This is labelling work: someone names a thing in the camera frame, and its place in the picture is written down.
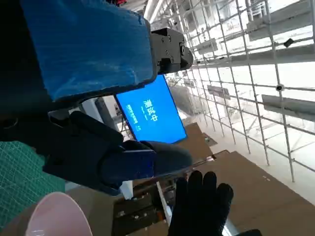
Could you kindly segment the black left robot hand blue tape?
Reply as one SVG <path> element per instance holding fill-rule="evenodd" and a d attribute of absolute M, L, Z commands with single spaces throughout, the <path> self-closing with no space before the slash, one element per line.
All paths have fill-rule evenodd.
<path fill-rule="evenodd" d="M 45 157 L 43 171 L 118 195 L 124 181 L 160 177 L 192 164 L 174 141 L 125 141 L 73 109 L 104 95 L 141 89 L 191 67 L 184 36 L 151 31 L 130 10 L 99 0 L 0 3 L 0 139 Z"/>

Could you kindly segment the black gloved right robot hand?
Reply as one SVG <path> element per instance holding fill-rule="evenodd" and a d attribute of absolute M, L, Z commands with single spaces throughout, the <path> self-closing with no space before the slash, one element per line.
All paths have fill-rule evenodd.
<path fill-rule="evenodd" d="M 217 184 L 210 171 L 191 173 L 176 182 L 176 199 L 169 236 L 221 236 L 234 196 L 226 183 Z"/>

